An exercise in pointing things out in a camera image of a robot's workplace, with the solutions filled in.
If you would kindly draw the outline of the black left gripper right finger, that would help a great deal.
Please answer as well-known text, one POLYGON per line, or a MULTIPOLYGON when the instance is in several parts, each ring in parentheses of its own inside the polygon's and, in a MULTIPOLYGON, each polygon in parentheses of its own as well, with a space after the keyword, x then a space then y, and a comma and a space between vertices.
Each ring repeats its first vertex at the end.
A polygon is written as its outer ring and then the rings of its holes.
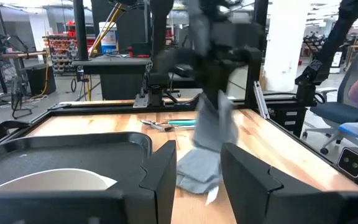
POLYGON ((358 191, 320 191, 231 143, 221 168, 237 224, 358 224, 358 191))

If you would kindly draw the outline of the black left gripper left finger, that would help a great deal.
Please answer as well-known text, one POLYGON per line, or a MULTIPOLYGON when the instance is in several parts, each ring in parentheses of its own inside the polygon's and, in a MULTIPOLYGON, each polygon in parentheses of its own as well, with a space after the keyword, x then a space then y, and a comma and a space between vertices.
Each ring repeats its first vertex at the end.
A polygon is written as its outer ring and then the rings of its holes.
POLYGON ((176 143, 106 190, 0 193, 0 224, 170 224, 176 143))

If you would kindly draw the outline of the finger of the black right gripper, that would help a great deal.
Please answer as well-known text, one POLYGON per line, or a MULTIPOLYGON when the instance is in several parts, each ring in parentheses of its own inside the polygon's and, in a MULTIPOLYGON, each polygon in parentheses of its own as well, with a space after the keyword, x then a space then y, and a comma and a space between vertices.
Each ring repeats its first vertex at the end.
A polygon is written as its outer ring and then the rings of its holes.
POLYGON ((219 92, 226 93, 227 92, 227 84, 229 81, 229 77, 231 74, 231 67, 224 63, 221 60, 216 60, 216 78, 214 81, 215 91, 214 91, 214 107, 216 109, 219 108, 219 92))
POLYGON ((216 87, 214 84, 214 65, 212 62, 203 61, 198 68, 198 82, 200 83, 203 93, 208 101, 216 108, 216 87))

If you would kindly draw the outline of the white round plate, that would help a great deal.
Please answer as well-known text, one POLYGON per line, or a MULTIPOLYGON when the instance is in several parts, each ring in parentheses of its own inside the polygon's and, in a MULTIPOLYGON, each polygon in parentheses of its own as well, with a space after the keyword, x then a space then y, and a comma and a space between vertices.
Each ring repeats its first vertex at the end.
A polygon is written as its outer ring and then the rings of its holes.
POLYGON ((116 180, 106 177, 106 176, 103 176, 103 175, 99 175, 99 178, 100 178, 101 182, 103 183, 103 186, 101 187, 103 190, 106 190, 117 183, 116 180))

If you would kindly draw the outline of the fork with pale teal handle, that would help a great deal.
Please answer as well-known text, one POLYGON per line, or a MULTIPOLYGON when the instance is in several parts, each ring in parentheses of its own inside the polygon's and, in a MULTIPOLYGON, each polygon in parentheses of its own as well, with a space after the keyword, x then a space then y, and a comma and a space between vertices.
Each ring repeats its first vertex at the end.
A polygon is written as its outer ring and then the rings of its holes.
POLYGON ((194 125, 161 126, 161 125, 158 125, 158 124, 151 124, 150 127, 154 128, 156 130, 159 130, 161 132, 170 132, 170 131, 173 131, 174 129, 193 129, 195 126, 194 125))

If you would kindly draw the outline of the grey cloth napkin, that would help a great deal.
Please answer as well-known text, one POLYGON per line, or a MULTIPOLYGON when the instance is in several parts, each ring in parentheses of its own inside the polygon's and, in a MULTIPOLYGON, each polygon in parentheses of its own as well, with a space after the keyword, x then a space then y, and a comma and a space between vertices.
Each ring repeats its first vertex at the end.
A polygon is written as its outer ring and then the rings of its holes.
POLYGON ((193 194, 206 194, 206 205, 214 202, 222 179, 222 146, 224 143, 236 144, 237 140, 238 128, 231 99, 218 91, 218 107, 215 108, 202 95, 192 139, 193 149, 177 162, 176 186, 193 194))

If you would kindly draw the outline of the black rectangular tray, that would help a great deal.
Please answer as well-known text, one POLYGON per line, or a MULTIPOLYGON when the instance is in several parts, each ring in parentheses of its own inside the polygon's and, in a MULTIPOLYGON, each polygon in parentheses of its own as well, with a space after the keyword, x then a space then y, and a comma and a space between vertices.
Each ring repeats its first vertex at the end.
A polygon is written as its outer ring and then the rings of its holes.
POLYGON ((52 169, 84 169, 120 181, 152 153, 137 132, 17 138, 0 143, 0 185, 52 169))

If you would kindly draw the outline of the black desk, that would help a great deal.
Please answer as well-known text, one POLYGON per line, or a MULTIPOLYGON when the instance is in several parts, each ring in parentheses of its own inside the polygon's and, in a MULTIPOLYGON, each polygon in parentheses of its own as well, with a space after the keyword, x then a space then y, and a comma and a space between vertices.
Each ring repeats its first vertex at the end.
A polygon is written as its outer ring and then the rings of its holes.
POLYGON ((168 87, 172 89, 195 89, 198 84, 194 81, 193 70, 188 67, 173 67, 168 70, 168 87))
POLYGON ((134 100, 140 93, 142 77, 149 58, 104 55, 89 60, 76 60, 86 75, 99 75, 102 99, 134 100))

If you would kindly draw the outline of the silver aluminium bar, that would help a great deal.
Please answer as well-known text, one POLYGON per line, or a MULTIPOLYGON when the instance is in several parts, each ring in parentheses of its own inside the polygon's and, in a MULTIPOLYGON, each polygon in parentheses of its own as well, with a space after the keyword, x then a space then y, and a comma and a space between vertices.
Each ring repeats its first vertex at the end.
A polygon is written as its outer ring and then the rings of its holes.
POLYGON ((264 94, 259 81, 254 81, 254 94, 261 117, 263 117, 263 119, 269 119, 269 109, 267 108, 264 94))

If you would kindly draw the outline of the white square column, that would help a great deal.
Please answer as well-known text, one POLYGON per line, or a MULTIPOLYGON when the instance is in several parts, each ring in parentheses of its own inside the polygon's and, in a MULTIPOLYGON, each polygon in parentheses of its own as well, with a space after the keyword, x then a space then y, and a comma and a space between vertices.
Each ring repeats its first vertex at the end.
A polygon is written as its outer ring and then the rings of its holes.
POLYGON ((272 0, 268 7, 266 90, 292 91, 311 0, 272 0))

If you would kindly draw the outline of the red tool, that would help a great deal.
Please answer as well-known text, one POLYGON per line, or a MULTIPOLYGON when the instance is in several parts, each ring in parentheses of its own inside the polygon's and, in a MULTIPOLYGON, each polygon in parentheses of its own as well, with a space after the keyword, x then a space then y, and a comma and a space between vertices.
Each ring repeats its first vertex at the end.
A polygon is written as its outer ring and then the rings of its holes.
POLYGON ((147 45, 133 45, 127 48, 130 57, 149 58, 150 48, 147 45))

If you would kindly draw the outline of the black drawer unit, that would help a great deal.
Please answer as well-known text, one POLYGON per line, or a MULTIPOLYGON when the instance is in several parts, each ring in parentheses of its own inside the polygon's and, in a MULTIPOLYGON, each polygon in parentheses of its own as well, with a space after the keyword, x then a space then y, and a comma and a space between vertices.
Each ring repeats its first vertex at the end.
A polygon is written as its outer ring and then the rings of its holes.
POLYGON ((273 103, 267 108, 272 120, 295 136, 301 136, 307 108, 296 103, 273 103))

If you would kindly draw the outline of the black table clamp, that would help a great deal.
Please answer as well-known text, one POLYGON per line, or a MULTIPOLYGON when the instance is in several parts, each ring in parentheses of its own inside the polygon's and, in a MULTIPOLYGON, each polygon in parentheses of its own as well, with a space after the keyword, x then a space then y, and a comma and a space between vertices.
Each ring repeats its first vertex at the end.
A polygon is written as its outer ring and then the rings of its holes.
POLYGON ((9 134, 10 129, 22 129, 31 125, 30 122, 7 120, 0 123, 0 140, 9 134))

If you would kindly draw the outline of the office chair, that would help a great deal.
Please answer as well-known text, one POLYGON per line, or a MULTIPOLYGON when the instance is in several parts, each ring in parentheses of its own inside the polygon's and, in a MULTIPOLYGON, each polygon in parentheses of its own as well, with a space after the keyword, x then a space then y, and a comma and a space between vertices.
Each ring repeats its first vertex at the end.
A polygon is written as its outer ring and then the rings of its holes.
POLYGON ((310 111, 321 117, 329 125, 329 128, 305 129, 302 136, 306 138, 309 132, 323 133, 330 135, 326 143, 322 145, 320 153, 326 155, 329 151, 327 146, 332 142, 340 144, 343 135, 337 128, 344 123, 358 123, 358 104, 350 101, 348 97, 351 86, 358 80, 358 53, 356 53, 350 67, 347 69, 344 78, 337 91, 336 101, 327 101, 310 108, 310 111))

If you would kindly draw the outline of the white and blue jug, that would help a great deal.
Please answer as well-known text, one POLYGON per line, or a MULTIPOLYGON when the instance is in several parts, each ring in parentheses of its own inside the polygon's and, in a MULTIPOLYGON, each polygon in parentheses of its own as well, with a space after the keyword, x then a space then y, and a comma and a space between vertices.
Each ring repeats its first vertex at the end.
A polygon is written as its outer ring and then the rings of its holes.
POLYGON ((117 27, 115 23, 109 26, 109 30, 101 39, 100 46, 103 54, 112 53, 117 50, 117 27))

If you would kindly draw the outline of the black floor fan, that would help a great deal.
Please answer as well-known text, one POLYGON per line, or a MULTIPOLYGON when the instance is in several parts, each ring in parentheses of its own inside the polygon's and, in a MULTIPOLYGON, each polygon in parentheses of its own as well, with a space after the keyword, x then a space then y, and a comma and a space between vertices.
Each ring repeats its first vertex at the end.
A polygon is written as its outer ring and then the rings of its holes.
POLYGON ((19 119, 32 114, 33 108, 23 106, 26 91, 23 78, 16 76, 11 80, 11 109, 13 119, 19 119))

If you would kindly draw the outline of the black floor box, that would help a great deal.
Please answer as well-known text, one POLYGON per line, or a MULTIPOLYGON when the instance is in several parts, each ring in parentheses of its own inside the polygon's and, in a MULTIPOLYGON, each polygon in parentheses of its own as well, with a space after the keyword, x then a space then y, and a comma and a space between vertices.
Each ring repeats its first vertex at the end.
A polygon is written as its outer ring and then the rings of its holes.
POLYGON ((53 69, 47 64, 38 64, 25 69, 32 96, 49 95, 56 91, 53 69))

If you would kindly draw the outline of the black pole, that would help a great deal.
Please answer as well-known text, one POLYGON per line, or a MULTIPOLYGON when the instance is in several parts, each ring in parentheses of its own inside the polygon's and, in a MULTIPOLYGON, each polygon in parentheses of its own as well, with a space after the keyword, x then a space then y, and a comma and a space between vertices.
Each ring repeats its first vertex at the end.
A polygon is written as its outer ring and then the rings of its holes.
POLYGON ((73 10, 75 18, 76 39, 78 44, 78 59, 88 60, 88 50, 86 42, 85 10, 83 0, 73 0, 73 10))

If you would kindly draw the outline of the shelf with red bins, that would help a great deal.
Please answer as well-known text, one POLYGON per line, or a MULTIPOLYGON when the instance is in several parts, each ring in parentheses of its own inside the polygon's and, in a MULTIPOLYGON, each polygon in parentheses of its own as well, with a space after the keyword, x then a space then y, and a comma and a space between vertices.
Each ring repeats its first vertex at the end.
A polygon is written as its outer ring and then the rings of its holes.
POLYGON ((70 20, 63 24, 65 30, 57 34, 43 36, 44 44, 52 62, 55 74, 75 74, 73 62, 78 59, 78 42, 76 38, 75 21, 70 20))

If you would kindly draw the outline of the silver mount plate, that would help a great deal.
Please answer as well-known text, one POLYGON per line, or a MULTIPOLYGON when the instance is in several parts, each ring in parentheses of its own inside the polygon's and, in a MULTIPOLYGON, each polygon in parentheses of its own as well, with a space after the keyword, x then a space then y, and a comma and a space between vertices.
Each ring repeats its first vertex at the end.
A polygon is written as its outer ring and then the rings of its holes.
POLYGON ((136 94, 135 101, 133 104, 134 108, 146 108, 149 105, 149 96, 148 94, 136 94))

